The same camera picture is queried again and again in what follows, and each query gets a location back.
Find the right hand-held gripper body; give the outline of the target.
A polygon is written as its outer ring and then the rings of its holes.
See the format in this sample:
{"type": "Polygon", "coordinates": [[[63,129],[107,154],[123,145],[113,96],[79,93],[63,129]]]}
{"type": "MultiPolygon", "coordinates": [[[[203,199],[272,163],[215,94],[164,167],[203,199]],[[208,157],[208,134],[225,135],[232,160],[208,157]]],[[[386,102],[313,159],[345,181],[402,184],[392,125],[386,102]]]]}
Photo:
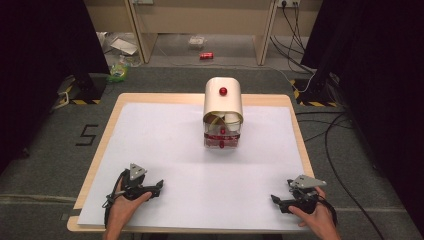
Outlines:
{"type": "Polygon", "coordinates": [[[319,198],[316,187],[326,186],[327,182],[307,175],[299,175],[294,180],[289,179],[288,185],[290,193],[294,197],[293,206],[311,214],[314,212],[319,198]]]}

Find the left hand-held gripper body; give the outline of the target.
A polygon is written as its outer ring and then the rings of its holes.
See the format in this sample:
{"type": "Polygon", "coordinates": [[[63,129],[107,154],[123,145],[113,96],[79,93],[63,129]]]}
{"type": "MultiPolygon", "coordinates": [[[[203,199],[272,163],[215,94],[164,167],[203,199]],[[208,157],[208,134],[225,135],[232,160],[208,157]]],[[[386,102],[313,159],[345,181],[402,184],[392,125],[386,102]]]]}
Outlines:
{"type": "Polygon", "coordinates": [[[125,169],[118,177],[118,183],[120,183],[120,190],[116,193],[117,196],[124,196],[128,200],[135,200],[144,193],[150,192],[151,194],[155,191],[154,186],[144,186],[143,182],[147,170],[143,167],[131,163],[128,169],[125,169]]]}

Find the beige wooden desk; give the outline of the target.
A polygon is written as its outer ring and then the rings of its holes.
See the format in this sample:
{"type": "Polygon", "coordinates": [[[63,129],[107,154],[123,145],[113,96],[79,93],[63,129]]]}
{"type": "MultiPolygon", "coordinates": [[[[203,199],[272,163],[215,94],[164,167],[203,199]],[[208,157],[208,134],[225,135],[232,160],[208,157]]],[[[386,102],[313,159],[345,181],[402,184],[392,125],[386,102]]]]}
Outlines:
{"type": "Polygon", "coordinates": [[[96,31],[134,34],[143,63],[160,34],[196,33],[251,36],[259,65],[271,36],[289,36],[299,26],[308,37],[322,2],[279,8],[277,0],[83,0],[96,31]]]}

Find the white roll-top storage box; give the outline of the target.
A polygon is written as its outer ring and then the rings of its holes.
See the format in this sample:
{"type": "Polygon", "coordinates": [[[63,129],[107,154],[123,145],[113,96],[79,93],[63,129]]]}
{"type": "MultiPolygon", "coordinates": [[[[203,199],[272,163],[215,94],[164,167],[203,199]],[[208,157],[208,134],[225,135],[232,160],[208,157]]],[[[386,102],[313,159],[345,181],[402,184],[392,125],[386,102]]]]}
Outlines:
{"type": "MultiPolygon", "coordinates": [[[[240,83],[232,77],[213,77],[207,81],[205,87],[203,118],[207,114],[218,115],[223,118],[226,113],[238,113],[243,118],[240,83]]],[[[204,123],[205,132],[221,135],[239,134],[239,131],[230,131],[226,124],[210,129],[204,123]]]]}

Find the black stand base striped tape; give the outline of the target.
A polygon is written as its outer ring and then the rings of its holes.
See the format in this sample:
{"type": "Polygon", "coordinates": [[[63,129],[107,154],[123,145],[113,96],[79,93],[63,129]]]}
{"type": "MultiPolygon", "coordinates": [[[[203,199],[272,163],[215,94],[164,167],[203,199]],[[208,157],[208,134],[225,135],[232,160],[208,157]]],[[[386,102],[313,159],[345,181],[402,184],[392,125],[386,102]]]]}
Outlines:
{"type": "Polygon", "coordinates": [[[88,82],[68,76],[58,89],[59,104],[90,105],[99,104],[106,88],[107,77],[90,74],[88,82]]]}
{"type": "Polygon", "coordinates": [[[336,107],[337,101],[334,90],[324,83],[315,86],[308,79],[292,79],[290,84],[296,103],[302,106],[336,107]]]}

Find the clear plastic container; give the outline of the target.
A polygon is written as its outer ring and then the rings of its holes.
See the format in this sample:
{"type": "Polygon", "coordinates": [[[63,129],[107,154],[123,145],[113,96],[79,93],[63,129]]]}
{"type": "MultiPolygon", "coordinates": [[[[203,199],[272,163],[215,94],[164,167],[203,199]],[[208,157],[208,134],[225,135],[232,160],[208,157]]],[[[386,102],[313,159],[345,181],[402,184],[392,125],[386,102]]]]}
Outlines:
{"type": "Polygon", "coordinates": [[[188,40],[188,47],[193,50],[201,50],[206,46],[207,39],[203,36],[191,36],[188,40]]]}

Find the black curtain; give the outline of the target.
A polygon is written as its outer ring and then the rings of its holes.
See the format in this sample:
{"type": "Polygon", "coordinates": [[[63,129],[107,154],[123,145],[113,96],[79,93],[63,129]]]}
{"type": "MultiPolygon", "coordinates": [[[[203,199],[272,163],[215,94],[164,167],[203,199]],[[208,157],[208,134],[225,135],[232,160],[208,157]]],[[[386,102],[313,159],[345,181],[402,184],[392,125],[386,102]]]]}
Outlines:
{"type": "Polygon", "coordinates": [[[373,160],[424,237],[424,0],[322,0],[302,62],[339,77],[373,160]]]}
{"type": "Polygon", "coordinates": [[[84,0],[0,0],[0,173],[31,142],[72,75],[109,72],[84,0]]]}

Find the person's left hand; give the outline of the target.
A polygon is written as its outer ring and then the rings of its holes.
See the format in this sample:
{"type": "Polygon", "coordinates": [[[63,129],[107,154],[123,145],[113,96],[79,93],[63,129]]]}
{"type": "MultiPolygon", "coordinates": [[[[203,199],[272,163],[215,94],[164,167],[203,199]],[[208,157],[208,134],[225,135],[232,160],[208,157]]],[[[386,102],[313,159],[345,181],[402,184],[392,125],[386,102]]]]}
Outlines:
{"type": "Polygon", "coordinates": [[[144,193],[135,200],[128,200],[123,196],[118,197],[111,207],[107,230],[115,230],[120,232],[124,226],[131,220],[135,211],[146,201],[150,199],[150,192],[144,193]]]}

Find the white paper sheet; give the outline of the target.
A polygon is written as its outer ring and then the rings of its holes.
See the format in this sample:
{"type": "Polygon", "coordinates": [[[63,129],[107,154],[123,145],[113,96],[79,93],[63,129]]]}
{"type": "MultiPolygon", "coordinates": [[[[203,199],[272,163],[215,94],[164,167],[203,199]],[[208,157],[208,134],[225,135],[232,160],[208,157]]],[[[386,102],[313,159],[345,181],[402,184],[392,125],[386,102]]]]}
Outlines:
{"type": "Polygon", "coordinates": [[[212,231],[295,231],[273,196],[290,198],[288,180],[302,174],[290,111],[250,106],[235,148],[207,148],[203,108],[129,103],[119,115],[79,224],[100,225],[103,203],[130,164],[146,169],[145,185],[162,181],[159,197],[143,204],[135,227],[212,231]]]}

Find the person's right hand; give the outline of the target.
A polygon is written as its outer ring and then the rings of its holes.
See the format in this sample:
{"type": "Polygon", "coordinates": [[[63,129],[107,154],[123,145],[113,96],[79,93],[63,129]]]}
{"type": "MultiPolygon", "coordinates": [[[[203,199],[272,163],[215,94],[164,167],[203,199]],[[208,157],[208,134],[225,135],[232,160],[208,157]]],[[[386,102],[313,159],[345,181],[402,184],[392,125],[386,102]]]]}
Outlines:
{"type": "Polygon", "coordinates": [[[318,203],[311,214],[295,206],[290,206],[289,211],[301,219],[299,227],[308,227],[320,240],[341,240],[331,211],[322,203],[318,203]]]}

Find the white cup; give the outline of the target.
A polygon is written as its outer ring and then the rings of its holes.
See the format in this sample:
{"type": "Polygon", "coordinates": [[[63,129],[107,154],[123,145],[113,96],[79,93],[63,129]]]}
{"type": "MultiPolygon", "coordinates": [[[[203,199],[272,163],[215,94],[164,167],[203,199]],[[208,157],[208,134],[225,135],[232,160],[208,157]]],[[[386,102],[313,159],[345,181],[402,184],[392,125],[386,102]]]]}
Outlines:
{"type": "Polygon", "coordinates": [[[238,113],[226,113],[224,122],[230,131],[239,131],[243,118],[238,113]]]}

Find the green plastic bag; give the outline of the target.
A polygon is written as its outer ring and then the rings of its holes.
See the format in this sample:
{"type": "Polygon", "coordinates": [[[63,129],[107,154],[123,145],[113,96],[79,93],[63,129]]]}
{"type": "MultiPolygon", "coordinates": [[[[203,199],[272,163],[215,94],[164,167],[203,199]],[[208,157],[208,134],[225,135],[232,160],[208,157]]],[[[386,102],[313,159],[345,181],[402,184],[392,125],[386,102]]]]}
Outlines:
{"type": "Polygon", "coordinates": [[[117,63],[110,69],[110,74],[107,77],[108,82],[118,83],[127,79],[129,66],[127,64],[117,63]]]}

